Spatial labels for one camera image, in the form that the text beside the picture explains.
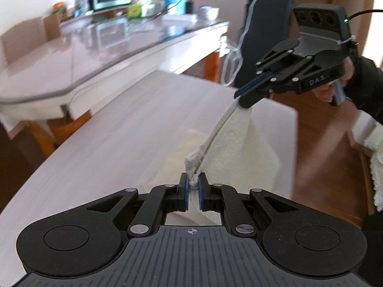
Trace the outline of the right forearm black sleeve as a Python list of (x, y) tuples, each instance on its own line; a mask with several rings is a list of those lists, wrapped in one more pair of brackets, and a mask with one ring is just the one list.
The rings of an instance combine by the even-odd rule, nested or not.
[(351, 58), (355, 68), (353, 76), (344, 88), (346, 97), (354, 105), (382, 124), (383, 122), (383, 74), (375, 63), (365, 57)]

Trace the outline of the person's right hand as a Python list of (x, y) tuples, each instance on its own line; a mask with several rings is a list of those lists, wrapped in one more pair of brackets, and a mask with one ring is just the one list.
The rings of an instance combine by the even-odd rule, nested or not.
[(345, 101), (344, 87), (355, 72), (355, 67), (349, 57), (344, 60), (344, 67), (345, 74), (342, 77), (313, 89), (314, 95), (319, 100), (328, 103), (334, 102), (336, 106), (339, 106)]

